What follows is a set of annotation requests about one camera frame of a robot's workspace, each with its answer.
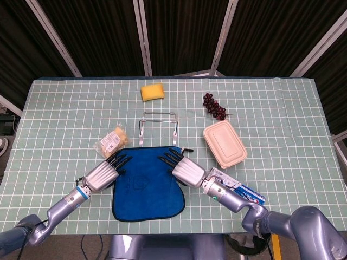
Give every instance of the beige container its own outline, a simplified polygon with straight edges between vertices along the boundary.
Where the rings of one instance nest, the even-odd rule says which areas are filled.
[[[224,120],[206,127],[203,132],[213,155],[223,169],[247,158],[247,150],[231,124]]]

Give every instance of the toothpaste tube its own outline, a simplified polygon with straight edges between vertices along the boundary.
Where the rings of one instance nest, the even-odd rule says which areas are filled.
[[[235,180],[234,178],[226,175],[222,171],[213,167],[207,179],[216,178],[223,185],[235,191],[238,195],[244,197],[245,199],[263,205],[265,203],[265,197],[251,190],[249,187]]]

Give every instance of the table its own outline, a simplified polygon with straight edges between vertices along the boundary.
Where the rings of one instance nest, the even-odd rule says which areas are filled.
[[[140,87],[162,82],[165,98],[143,102]],[[74,180],[102,157],[93,144],[118,123],[138,146],[143,111],[176,112],[178,146],[206,169],[217,166],[204,141],[216,122],[202,106],[213,93],[247,148],[248,158],[227,169],[266,197],[269,210],[292,213],[303,205],[323,211],[346,230],[347,198],[329,129],[312,79],[138,78],[65,79],[33,82],[0,185],[0,231],[28,214],[46,210],[67,194]],[[172,142],[172,127],[152,125],[145,146]],[[170,219],[122,223],[111,212],[112,189],[94,194],[55,234],[242,232],[245,211],[231,213],[202,193],[182,187],[186,207]]]

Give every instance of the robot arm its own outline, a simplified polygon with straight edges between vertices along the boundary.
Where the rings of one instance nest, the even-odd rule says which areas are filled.
[[[220,202],[233,212],[247,207],[242,227],[255,236],[275,233],[297,241],[302,259],[347,259],[347,242],[323,215],[313,207],[300,207],[293,214],[269,212],[264,206],[240,197],[236,192],[217,179],[206,179],[205,170],[181,154],[171,151],[175,156],[161,157],[162,161],[173,166],[172,174],[184,184],[203,188],[203,192]]]
[[[114,182],[121,173],[119,169],[132,159],[124,158],[125,156],[118,157],[114,154],[80,178],[82,184],[77,185],[76,182],[76,187],[47,211],[47,226],[33,214],[23,218],[12,230],[0,233],[0,257],[15,251],[23,244],[38,245],[45,241],[55,227],[88,200],[93,192],[101,192]]]

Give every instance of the blue cloth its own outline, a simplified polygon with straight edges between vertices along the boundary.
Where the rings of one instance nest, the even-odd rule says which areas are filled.
[[[158,159],[176,146],[125,148],[119,155],[133,158],[121,169],[113,188],[112,212],[117,220],[136,222],[171,218],[185,207],[184,195],[169,172],[172,168]]]

